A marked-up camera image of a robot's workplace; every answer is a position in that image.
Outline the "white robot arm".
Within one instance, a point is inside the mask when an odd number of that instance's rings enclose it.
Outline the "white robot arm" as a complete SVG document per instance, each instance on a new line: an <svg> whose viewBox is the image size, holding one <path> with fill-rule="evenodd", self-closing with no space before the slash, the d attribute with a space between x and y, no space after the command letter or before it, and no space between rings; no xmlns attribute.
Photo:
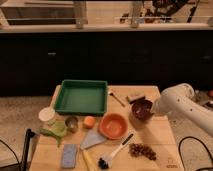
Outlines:
<svg viewBox="0 0 213 171"><path fill-rule="evenodd" d="M213 137L213 111L195 103L192 100L194 96L193 87L187 83L166 88L153 102L151 111L159 114L183 114Z"/></svg>

